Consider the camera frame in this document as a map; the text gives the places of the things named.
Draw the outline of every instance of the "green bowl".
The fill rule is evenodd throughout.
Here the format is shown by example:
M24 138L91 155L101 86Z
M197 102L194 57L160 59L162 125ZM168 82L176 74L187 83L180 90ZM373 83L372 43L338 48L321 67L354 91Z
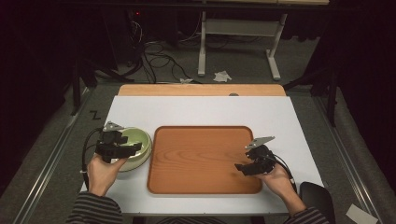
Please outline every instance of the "green bowl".
M139 167L148 159L152 144L149 134L138 128L124 129L122 130L122 136L128 137L128 142L122 144L122 146L131 146L139 142L142 143L142 148L136 151L136 154L128 158L128 161L121 166L120 172L125 172Z

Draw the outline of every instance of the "human hand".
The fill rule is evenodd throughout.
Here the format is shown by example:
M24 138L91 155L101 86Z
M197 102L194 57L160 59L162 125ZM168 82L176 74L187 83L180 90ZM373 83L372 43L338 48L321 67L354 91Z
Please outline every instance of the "human hand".
M128 159L119 159L114 163L106 163L102 160L102 156L93 154L93 157L88 164L88 177L90 185L88 191L97 196L105 196L108 189L116 181L117 173L121 166Z
M295 192L288 173L277 163L270 173L255 176L264 181L265 185L281 198Z
M291 217L306 209L305 204L294 191L288 173L281 165L276 164L269 174L255 176L264 181L265 185L282 199Z

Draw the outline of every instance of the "wooden tray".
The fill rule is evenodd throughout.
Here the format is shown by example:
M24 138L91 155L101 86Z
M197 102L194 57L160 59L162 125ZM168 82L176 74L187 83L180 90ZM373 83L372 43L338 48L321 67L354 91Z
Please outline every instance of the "wooden tray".
M262 182L234 164L251 163L245 146L253 139L243 126L163 126L156 130L148 172L155 194L252 194Z

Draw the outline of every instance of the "crumpled paper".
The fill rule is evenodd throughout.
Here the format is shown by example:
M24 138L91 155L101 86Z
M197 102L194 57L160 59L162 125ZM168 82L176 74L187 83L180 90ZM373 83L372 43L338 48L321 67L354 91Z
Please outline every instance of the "crumpled paper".
M358 224L375 224L378 218L364 212L355 204L350 205L346 215Z
M194 79L192 79L192 78L188 78L188 79L181 78L180 79L181 84L188 84L188 83L191 83L192 81L194 81Z
M213 80L217 82L227 82L228 79L232 80L226 71L215 73L215 76L216 77Z

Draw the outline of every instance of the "white table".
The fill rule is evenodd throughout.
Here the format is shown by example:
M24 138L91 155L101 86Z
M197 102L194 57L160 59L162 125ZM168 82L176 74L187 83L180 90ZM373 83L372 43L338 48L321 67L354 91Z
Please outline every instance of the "white table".
M273 135L266 145L291 169L297 187L304 181L322 186L318 168L287 96L116 96L106 121L138 127L153 139L164 125L245 125L254 137ZM263 215L287 213L285 205L264 186L257 194L158 195L147 189L149 160L119 173L107 196L124 214Z

